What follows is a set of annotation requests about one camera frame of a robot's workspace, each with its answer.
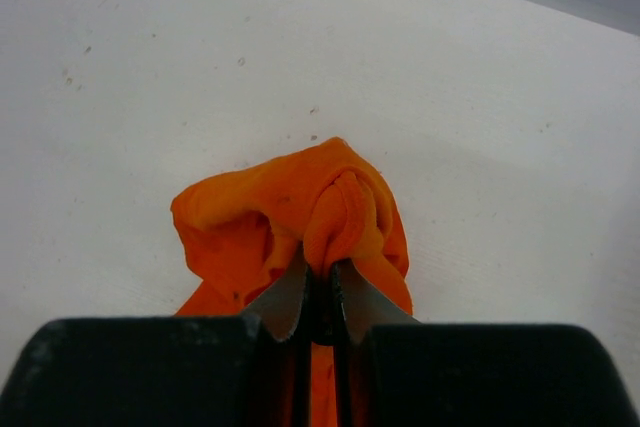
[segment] orange cloth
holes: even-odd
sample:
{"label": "orange cloth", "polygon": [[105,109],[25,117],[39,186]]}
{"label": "orange cloth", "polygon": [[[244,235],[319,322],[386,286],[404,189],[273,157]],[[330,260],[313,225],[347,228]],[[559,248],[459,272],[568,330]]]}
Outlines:
{"label": "orange cloth", "polygon": [[[282,274],[300,241],[314,275],[326,277],[350,257],[412,312],[407,244],[391,190],[342,139],[205,179],[178,195],[171,211],[187,265],[203,279],[176,315],[238,313]],[[312,426],[334,426],[332,351],[312,349]]]}

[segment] white table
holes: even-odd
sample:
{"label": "white table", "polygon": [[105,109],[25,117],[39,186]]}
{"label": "white table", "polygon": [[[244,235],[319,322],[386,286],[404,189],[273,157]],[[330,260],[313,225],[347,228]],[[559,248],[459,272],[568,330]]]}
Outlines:
{"label": "white table", "polygon": [[182,304],[184,187],[339,135],[420,319],[583,325],[640,402],[637,37],[523,0],[0,5],[0,379],[48,319]]}

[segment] orange garment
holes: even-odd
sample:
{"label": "orange garment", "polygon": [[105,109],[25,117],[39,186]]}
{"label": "orange garment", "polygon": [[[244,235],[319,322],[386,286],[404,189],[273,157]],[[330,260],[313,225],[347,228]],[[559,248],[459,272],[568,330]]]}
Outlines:
{"label": "orange garment", "polygon": [[[210,177],[171,204],[187,265],[202,283],[176,315],[236,314],[273,283],[303,242],[314,275],[352,258],[405,312],[407,244],[391,190],[333,138],[249,169]],[[336,425],[333,356],[312,347],[312,426]]]}

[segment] towel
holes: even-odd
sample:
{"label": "towel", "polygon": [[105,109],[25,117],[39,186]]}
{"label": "towel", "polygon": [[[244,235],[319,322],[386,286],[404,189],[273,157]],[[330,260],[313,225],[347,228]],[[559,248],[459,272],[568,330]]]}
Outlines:
{"label": "towel", "polygon": [[[171,204],[186,262],[202,283],[176,315],[237,314],[287,268],[302,241],[313,274],[351,258],[405,312],[407,243],[391,190],[345,141],[188,187]],[[312,427],[337,425],[333,355],[312,345]]]}

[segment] cloth fold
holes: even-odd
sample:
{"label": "cloth fold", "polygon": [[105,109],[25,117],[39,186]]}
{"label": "cloth fold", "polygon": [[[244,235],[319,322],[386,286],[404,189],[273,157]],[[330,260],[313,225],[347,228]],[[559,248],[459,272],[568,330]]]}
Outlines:
{"label": "cloth fold", "polygon": [[[346,142],[318,146],[188,187],[172,205],[188,267],[202,283],[177,315],[236,314],[271,285],[300,241],[314,275],[352,258],[407,313],[402,222],[378,171]],[[312,426],[336,425],[332,352],[313,346]]]}

